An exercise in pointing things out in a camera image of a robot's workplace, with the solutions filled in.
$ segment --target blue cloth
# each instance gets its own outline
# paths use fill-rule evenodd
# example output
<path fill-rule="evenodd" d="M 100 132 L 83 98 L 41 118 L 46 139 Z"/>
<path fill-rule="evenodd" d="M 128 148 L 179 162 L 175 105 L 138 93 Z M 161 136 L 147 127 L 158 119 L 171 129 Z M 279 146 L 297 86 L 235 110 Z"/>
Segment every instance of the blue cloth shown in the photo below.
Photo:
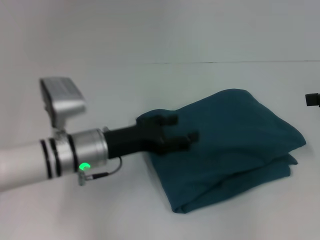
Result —
<path fill-rule="evenodd" d="M 190 151 L 150 155 L 175 213 L 290 176 L 289 165 L 297 161 L 288 153 L 306 144 L 300 132 L 245 90 L 224 90 L 178 110 L 153 110 L 140 118 L 172 114 L 178 115 L 178 125 L 164 127 L 166 136 L 199 132 Z"/>

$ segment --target green light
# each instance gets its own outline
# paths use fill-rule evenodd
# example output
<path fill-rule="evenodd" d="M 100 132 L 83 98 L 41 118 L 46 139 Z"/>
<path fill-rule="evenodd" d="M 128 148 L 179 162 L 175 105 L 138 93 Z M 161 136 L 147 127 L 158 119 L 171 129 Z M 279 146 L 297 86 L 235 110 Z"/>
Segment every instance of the green light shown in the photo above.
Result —
<path fill-rule="evenodd" d="M 90 166 L 89 163 L 83 162 L 83 163 L 80 164 L 79 168 L 80 168 L 82 171 L 85 171 L 85 170 L 91 168 L 91 166 Z"/>

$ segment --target black stripe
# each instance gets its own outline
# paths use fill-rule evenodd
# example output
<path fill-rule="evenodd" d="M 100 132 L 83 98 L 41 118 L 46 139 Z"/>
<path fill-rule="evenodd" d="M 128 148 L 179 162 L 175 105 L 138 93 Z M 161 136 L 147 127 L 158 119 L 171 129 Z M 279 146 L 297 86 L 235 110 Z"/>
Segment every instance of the black stripe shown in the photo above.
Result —
<path fill-rule="evenodd" d="M 44 154 L 46 172 L 48 174 L 48 179 L 52 179 L 51 165 L 50 165 L 50 161 L 49 161 L 47 145 L 45 143 L 45 140 L 43 140 L 43 139 L 40 140 L 40 143 L 41 143 L 43 154 Z"/>
<path fill-rule="evenodd" d="M 79 167 L 78 155 L 76 153 L 74 139 L 72 138 L 71 135 L 68 135 L 68 140 L 69 140 L 70 148 L 73 154 L 73 170 L 76 173 L 78 172 L 78 167 Z"/>
<path fill-rule="evenodd" d="M 57 146 L 56 146 L 56 141 L 53 138 L 50 138 L 50 145 L 51 148 L 53 150 L 54 153 L 54 157 L 55 157 L 55 171 L 56 171 L 56 175 L 58 177 L 61 177 L 61 163 L 60 163 L 60 159 L 59 159 L 59 155 L 57 152 Z"/>

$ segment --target folded towel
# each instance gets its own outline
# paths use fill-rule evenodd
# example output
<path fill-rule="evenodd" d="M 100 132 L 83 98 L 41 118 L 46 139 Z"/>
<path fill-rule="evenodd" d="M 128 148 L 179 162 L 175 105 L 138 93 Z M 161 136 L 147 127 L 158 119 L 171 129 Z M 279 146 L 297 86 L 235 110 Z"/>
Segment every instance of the folded towel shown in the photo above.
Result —
<path fill-rule="evenodd" d="M 260 184 L 291 174 L 288 153 L 306 144 L 293 126 L 249 92 L 229 89 L 175 111 L 158 109 L 141 117 L 178 115 L 165 126 L 169 138 L 199 132 L 189 151 L 150 154 L 175 213 L 215 204 Z"/>

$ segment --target white wall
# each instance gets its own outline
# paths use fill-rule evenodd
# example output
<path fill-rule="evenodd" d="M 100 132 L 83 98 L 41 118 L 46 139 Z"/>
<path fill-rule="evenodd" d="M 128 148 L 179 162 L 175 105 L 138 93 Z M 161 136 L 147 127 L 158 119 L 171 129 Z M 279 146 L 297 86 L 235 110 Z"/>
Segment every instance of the white wall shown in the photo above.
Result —
<path fill-rule="evenodd" d="M 71 77 L 88 102 L 70 132 L 118 128 L 228 88 L 305 136 L 292 177 L 190 214 L 170 210 L 141 154 L 110 178 L 69 176 L 0 194 L 0 239 L 315 240 L 320 237 L 320 3 L 315 0 L 3 0 L 0 146 L 48 137 L 38 79 Z"/>

